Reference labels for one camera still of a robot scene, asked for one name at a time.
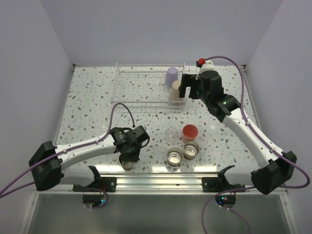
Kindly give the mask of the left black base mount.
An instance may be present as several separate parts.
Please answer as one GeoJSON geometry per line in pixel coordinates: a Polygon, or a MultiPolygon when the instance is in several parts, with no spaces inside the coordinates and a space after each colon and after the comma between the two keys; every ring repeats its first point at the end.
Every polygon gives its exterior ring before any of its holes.
{"type": "Polygon", "coordinates": [[[82,192],[82,201],[90,209],[102,208],[109,202],[108,193],[116,191],[116,177],[101,177],[88,186],[74,185],[73,192],[82,192]]]}

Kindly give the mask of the beige plastic cup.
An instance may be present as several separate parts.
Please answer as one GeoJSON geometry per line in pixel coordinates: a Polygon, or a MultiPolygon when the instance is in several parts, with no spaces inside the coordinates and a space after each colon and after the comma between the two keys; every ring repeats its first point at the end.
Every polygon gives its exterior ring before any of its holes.
{"type": "Polygon", "coordinates": [[[179,97],[179,87],[180,87],[180,85],[181,85],[181,81],[180,80],[176,80],[176,81],[173,82],[173,84],[171,86],[169,97],[168,97],[168,101],[172,105],[179,106],[179,105],[184,103],[184,98],[183,97],[179,97]]]}

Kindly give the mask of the lavender plastic cup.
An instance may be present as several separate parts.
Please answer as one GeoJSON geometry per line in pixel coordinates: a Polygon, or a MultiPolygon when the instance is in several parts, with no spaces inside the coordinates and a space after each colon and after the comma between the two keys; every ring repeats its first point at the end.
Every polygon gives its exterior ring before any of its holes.
{"type": "Polygon", "coordinates": [[[169,67],[165,76],[165,85],[171,88],[174,81],[178,80],[178,70],[175,67],[169,67]]]}

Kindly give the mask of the steel cup middle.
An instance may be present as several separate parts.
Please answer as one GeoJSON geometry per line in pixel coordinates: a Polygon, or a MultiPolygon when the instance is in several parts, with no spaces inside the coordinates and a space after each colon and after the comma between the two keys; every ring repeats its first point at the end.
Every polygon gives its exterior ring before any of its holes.
{"type": "Polygon", "coordinates": [[[167,162],[171,166],[179,166],[182,161],[183,153],[178,148],[171,148],[167,152],[167,162]]]}

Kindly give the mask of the red plastic cup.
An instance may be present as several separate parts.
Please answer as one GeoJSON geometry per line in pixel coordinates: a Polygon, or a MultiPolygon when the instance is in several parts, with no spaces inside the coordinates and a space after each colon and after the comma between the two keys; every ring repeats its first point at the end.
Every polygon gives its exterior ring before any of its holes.
{"type": "Polygon", "coordinates": [[[198,128],[195,125],[187,124],[182,129],[182,141],[184,143],[193,141],[198,136],[198,128]]]}

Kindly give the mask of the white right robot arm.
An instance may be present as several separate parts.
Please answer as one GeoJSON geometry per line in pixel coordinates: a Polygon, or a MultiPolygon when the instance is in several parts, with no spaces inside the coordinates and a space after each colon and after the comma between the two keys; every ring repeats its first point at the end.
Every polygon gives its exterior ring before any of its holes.
{"type": "Polygon", "coordinates": [[[259,168],[254,171],[242,170],[231,165],[217,174],[220,191],[229,191],[238,185],[253,185],[268,195],[292,177],[296,155],[284,152],[259,130],[240,109],[241,104],[232,95],[224,93],[222,78],[217,71],[205,71],[199,75],[182,74],[179,96],[185,97],[190,88],[189,98],[200,99],[209,113],[227,128],[231,129],[248,148],[259,168]]]}

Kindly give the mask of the steel cup right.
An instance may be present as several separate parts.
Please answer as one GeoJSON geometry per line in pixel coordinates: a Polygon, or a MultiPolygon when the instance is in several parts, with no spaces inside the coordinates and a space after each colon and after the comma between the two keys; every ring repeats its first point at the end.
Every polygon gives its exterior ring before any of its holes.
{"type": "Polygon", "coordinates": [[[200,147],[194,141],[188,141],[183,146],[183,155],[189,160],[194,159],[199,152],[200,147]]]}

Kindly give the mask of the clear glass cup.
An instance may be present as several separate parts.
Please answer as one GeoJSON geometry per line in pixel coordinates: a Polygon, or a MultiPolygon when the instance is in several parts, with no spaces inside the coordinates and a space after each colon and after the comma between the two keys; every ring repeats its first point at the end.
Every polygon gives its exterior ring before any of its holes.
{"type": "Polygon", "coordinates": [[[165,131],[165,136],[170,142],[180,140],[180,131],[174,127],[169,127],[165,131]]]}

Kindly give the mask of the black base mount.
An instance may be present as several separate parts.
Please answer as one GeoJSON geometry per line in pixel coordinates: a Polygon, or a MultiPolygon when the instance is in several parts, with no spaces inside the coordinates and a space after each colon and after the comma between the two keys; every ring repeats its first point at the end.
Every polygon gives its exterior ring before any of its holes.
{"type": "Polygon", "coordinates": [[[116,177],[101,177],[88,186],[74,185],[73,192],[82,192],[82,201],[90,209],[102,208],[109,202],[108,193],[116,191],[116,177]]]}
{"type": "MultiPolygon", "coordinates": [[[[221,182],[218,177],[203,177],[201,183],[204,193],[219,193],[237,188],[237,186],[230,185],[227,182],[221,182]]],[[[230,192],[228,195],[217,195],[214,199],[217,205],[226,208],[232,208],[236,204],[235,192],[230,192]]]]}

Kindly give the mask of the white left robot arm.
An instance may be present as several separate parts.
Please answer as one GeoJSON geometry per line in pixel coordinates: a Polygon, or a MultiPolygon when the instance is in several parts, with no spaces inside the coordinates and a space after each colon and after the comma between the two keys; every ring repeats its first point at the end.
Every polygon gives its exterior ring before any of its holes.
{"type": "Polygon", "coordinates": [[[143,126],[114,127],[98,137],[71,145],[53,146],[47,141],[40,145],[29,161],[37,191],[47,191],[59,184],[71,184],[74,191],[110,191],[96,166],[74,169],[73,165],[101,155],[118,153],[122,164],[139,161],[140,150],[150,141],[143,126]]]}

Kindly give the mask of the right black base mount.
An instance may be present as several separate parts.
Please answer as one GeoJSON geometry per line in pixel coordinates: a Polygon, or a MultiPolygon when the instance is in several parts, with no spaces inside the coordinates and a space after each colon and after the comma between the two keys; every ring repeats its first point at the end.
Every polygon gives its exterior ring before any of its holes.
{"type": "MultiPolygon", "coordinates": [[[[201,183],[204,193],[219,193],[237,188],[237,186],[230,185],[227,182],[221,182],[218,177],[203,177],[201,183]]],[[[217,205],[226,208],[232,208],[236,204],[235,192],[230,192],[228,195],[217,195],[214,199],[217,205]]]]}

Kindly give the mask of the steel cup brown band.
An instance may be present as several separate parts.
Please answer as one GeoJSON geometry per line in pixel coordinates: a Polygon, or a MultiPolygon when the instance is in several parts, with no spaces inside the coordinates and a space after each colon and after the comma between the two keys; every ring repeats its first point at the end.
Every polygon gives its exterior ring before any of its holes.
{"type": "Polygon", "coordinates": [[[120,164],[121,164],[121,167],[123,168],[123,170],[129,171],[129,170],[133,169],[133,167],[135,166],[136,163],[132,162],[132,161],[121,160],[120,164]]]}

